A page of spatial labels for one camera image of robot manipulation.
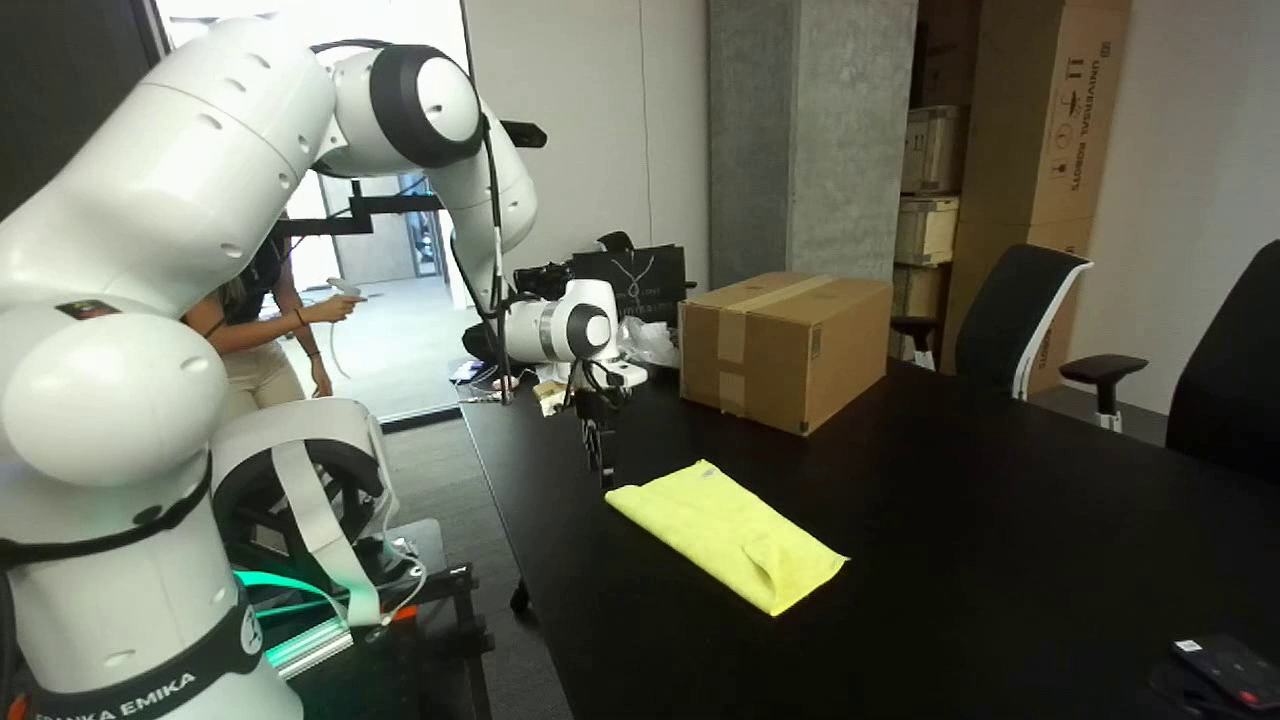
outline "desk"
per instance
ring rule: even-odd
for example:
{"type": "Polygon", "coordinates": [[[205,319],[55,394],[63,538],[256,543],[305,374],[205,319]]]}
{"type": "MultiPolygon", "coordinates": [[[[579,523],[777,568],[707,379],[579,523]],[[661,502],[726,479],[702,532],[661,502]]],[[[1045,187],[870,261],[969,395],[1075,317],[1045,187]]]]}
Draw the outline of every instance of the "desk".
{"type": "Polygon", "coordinates": [[[854,557],[780,620],[617,518],[573,416],[467,403],[579,720],[1160,715],[1167,640],[1280,659],[1280,488],[897,367],[796,440],[641,387],[617,483],[698,456],[854,557]]]}

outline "floor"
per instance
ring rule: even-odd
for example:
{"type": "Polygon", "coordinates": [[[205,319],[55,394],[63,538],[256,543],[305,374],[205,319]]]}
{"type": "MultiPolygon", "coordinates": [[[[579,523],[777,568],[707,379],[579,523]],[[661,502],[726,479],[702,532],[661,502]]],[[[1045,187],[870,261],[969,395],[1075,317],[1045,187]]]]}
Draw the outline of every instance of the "floor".
{"type": "MultiPolygon", "coordinates": [[[[486,658],[498,720],[570,720],[558,670],[540,637],[514,620],[507,598],[516,564],[488,502],[486,469],[467,427],[456,422],[454,367],[466,363],[447,338],[462,319],[447,314],[440,282],[370,288],[370,303],[336,325],[319,344],[333,357],[336,387],[360,395],[387,427],[387,464],[403,502],[403,521],[438,518],[447,560],[477,568],[477,607],[498,640],[486,658]]],[[[1093,395],[1057,387],[1038,403],[1093,425],[1093,395]]],[[[1163,422],[1128,408],[1128,435],[1160,443],[1163,422]]]]}

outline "yellow cloth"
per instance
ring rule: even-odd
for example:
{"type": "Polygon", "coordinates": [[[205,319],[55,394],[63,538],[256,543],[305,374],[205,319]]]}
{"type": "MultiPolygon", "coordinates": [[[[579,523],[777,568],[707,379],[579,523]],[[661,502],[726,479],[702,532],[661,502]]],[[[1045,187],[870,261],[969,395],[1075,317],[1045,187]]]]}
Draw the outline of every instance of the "yellow cloth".
{"type": "Polygon", "coordinates": [[[799,605],[843,564],[707,461],[604,502],[769,618],[799,605]]]}

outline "chair backrest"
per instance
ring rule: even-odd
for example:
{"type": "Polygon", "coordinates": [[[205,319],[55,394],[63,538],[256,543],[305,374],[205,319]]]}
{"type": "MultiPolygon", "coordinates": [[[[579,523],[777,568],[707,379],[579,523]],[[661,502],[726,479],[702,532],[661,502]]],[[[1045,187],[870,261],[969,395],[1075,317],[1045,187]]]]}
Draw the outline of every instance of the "chair backrest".
{"type": "Polygon", "coordinates": [[[1280,239],[1254,257],[1201,338],[1163,443],[1280,479],[1280,239]]]}
{"type": "Polygon", "coordinates": [[[1079,257],[1012,246],[966,317],[956,379],[995,399],[1029,399],[1038,354],[1086,270],[1093,264],[1079,257]]]}

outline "gray pillar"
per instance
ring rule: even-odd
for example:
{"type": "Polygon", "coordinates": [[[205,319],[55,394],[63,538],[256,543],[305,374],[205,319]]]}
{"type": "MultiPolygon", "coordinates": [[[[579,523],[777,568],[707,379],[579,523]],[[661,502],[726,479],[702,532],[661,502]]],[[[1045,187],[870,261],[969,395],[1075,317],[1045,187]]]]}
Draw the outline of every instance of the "gray pillar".
{"type": "Polygon", "coordinates": [[[891,275],[915,0],[707,0],[714,288],[891,275]]]}

